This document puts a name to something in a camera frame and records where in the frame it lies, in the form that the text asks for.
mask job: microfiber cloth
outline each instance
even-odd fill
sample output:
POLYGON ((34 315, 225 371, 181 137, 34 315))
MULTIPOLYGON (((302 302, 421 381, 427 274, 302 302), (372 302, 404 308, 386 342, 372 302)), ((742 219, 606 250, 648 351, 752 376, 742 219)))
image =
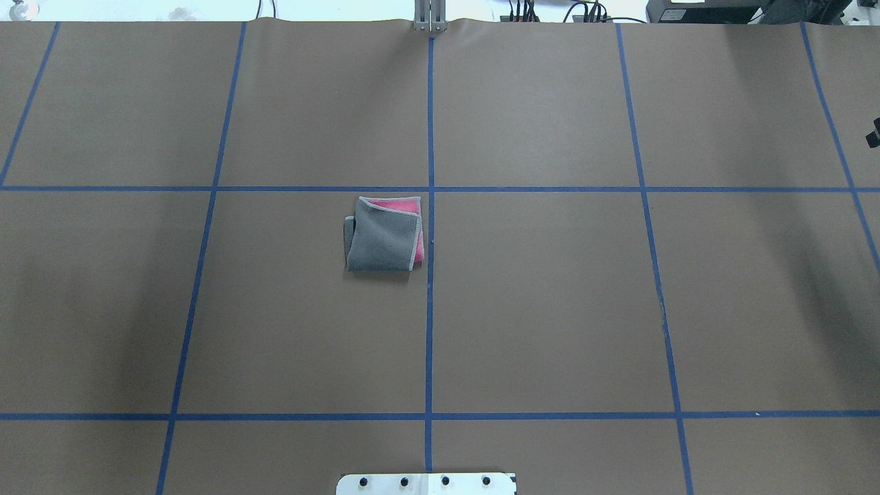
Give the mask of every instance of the microfiber cloth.
POLYGON ((348 271, 411 271, 425 257, 422 199, 358 197, 343 239, 348 271))

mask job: grid square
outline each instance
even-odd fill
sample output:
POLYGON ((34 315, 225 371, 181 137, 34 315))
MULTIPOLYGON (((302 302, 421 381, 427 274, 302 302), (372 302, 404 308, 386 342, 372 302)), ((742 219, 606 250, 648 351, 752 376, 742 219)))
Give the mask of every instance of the grid square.
POLYGON ((6 183, 209 185, 240 27, 62 24, 6 183))
POLYGON ((167 495, 334 493, 341 475, 424 472, 421 421, 177 423, 167 495))
POLYGON ((437 185, 638 185, 613 26, 462 19, 435 66, 437 185))
POLYGON ((868 220, 868 228, 874 238, 874 246, 880 248, 880 194, 860 194, 859 201, 862 203, 862 211, 868 220))
POLYGON ((880 407, 880 277, 848 193, 650 202, 683 409, 880 407))
POLYGON ((847 185, 798 26, 665 27, 623 28, 648 185, 847 185))
POLYGON ((223 184, 428 185, 427 49, 404 20, 249 23, 223 184))
POLYGON ((165 421, 0 421, 4 493, 153 493, 165 421))
POLYGON ((520 493, 680 495, 670 420, 436 421, 434 471, 517 474, 520 493))
POLYGON ((855 185, 880 186, 880 149, 870 149, 865 135, 875 130, 880 101, 873 85, 880 79, 880 61, 870 50, 880 43, 875 29, 833 29, 806 25, 822 91, 834 119, 840 145, 855 185))
POLYGON ((357 196, 219 195, 181 411, 424 411, 426 270, 345 270, 357 196))
POLYGON ((0 195, 0 410, 168 412, 208 195, 0 195))
POLYGON ((51 23, 4 23, 0 30, 0 168, 25 110, 33 80, 52 36, 51 23))
POLYGON ((638 194, 436 208, 435 412, 672 410, 638 194))
POLYGON ((880 418, 698 419, 686 428, 695 493, 880 492, 880 418))

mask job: metal plate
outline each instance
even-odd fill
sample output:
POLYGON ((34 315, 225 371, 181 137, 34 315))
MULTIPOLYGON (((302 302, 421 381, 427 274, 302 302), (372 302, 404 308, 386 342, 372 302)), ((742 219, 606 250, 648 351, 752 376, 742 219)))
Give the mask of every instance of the metal plate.
POLYGON ((336 484, 336 495, 372 493, 515 495, 517 476, 507 473, 346 475, 336 484))

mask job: pink towel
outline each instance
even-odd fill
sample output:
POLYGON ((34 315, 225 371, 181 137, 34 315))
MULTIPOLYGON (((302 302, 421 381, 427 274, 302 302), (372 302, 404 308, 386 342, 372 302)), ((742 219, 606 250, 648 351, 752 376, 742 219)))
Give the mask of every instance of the pink towel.
MULTIPOLYGON (((375 204, 380 208, 389 210, 406 211, 422 215, 422 205, 420 197, 365 197, 370 204, 375 204)), ((422 231, 419 231, 418 244, 415 246, 415 260, 422 261, 425 258, 425 243, 422 240, 422 231)))

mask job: grid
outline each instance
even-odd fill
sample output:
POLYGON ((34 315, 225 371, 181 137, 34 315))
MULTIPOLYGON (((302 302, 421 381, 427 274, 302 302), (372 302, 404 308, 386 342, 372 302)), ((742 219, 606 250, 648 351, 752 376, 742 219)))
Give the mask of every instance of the grid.
POLYGON ((38 93, 40 80, 43 72, 50 59, 52 48, 55 45, 61 23, 56 23, 55 28, 49 39, 45 54, 40 63, 40 68, 33 87, 28 95, 27 102, 18 121, 15 135, 11 141, 9 152, 4 162, 3 171, 0 173, 0 191, 128 191, 128 192, 204 192, 209 193, 208 210, 205 216, 204 228, 202 232, 201 245, 199 248, 198 262, 195 268, 195 277, 193 282, 191 299, 189 302, 189 310, 187 322, 183 336, 183 344, 180 350, 180 362, 174 382, 172 405, 167 414, 137 414, 137 413, 0 413, 2 421, 16 420, 76 420, 76 421, 157 421, 167 423, 167 433, 165 435, 165 447, 163 450, 161 468, 157 481, 157 494, 162 493, 165 488, 165 477, 168 470, 169 460, 172 455, 172 446, 174 439, 174 429, 178 421, 181 422, 198 422, 198 421, 414 421, 424 423, 424 464, 425 469, 430 472, 433 470, 432 461, 432 441, 433 441, 433 423, 435 421, 480 421, 480 420, 531 420, 531 421, 560 421, 560 420, 675 420, 678 431, 678 443, 681 455, 682 472, 685 479, 685 487, 688 495, 694 493, 693 480, 691 475, 691 465, 688 454, 688 444, 686 439, 685 419, 725 419, 725 418, 756 418, 756 417, 880 417, 880 410, 683 410, 678 392, 678 378, 676 375, 675 359, 673 353, 673 345, 671 334, 674 329, 670 329, 670 323, 667 318, 664 286, 661 277, 660 262, 658 261, 657 248, 655 243, 655 228, 651 217, 651 208, 649 205, 649 195, 662 193, 792 193, 792 194, 849 194, 852 197, 855 210, 860 221, 860 225, 864 231, 865 240, 868 243, 869 251, 873 258, 874 268, 880 274, 880 257, 878 257, 876 245, 873 241, 869 222, 866 219, 862 201, 859 194, 870 194, 880 192, 880 188, 859 188, 855 185, 853 176, 850 172, 843 147, 840 143, 840 137, 835 129, 834 120, 829 111, 828 104, 819 80, 816 63, 810 47, 810 39, 807 33, 806 25, 801 24, 801 33, 803 36, 803 45, 806 55, 809 59, 810 70, 814 79, 814 84, 818 94, 818 99, 825 113, 829 131, 835 144, 836 152, 840 158, 840 165, 843 169, 847 180, 847 187, 651 187, 646 185, 644 170, 642 165, 642 152, 639 143, 639 134, 637 129, 637 115, 634 111, 633 95, 630 89, 630 79, 627 72, 626 49, 624 46, 623 34, 619 26, 615 26, 617 44, 620 55, 620 69, 622 73, 624 94, 627 103, 628 123, 632 137, 632 146, 634 152, 635 168, 638 176, 637 187, 527 187, 527 186, 473 186, 473 187, 451 187, 437 186, 435 183, 435 153, 434 153, 434 54, 435 54, 435 38, 427 39, 428 43, 428 67, 427 67, 427 164, 428 164, 428 186, 427 187, 360 187, 360 186, 223 186, 220 184, 220 176, 224 162, 224 151, 226 137, 229 132, 231 115, 233 112, 234 100, 236 95, 236 87, 238 83, 239 67, 242 60, 243 48, 246 40, 247 23, 242 23, 240 34, 238 37, 238 51, 235 56, 234 70, 232 72, 232 80, 229 88, 229 97, 225 109, 224 125, 220 138, 220 145, 216 156, 216 167, 214 170, 213 181, 210 186, 26 186, 26 185, 5 185, 6 175, 9 173, 14 162, 14 155, 18 146, 18 141, 23 132, 26 131, 26 121, 33 104, 33 100, 38 93), (204 267, 205 255, 209 248, 209 236, 211 231, 212 220, 214 217, 214 209, 217 194, 219 192, 355 192, 370 191, 379 193, 392 192, 420 192, 427 193, 429 199, 429 251, 427 256, 427 290, 426 290, 426 321, 425 321, 425 397, 423 413, 231 413, 231 414, 207 414, 207 413, 181 413, 178 411, 180 405, 180 393, 184 383, 185 371, 187 366, 187 356, 189 353, 190 338, 193 333, 194 318, 197 310, 197 302, 199 291, 202 284, 202 270, 204 267), (642 213, 644 216, 644 226, 647 235, 648 248, 650 252, 650 260, 655 282, 656 296, 659 300, 662 314, 662 331, 665 344, 665 358, 668 367, 669 380, 671 384, 671 397, 673 410, 661 411, 644 411, 644 412, 484 412, 484 413, 443 413, 434 412, 434 389, 433 389, 433 372, 434 372, 434 239, 435 239, 435 200, 436 193, 631 193, 639 194, 642 203, 642 213))

